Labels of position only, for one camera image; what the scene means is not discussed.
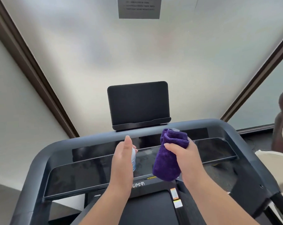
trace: paper sign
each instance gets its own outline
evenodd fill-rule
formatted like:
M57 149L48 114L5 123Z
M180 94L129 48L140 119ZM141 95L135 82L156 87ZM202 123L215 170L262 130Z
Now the paper sign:
M161 0L117 0L120 19L159 19Z

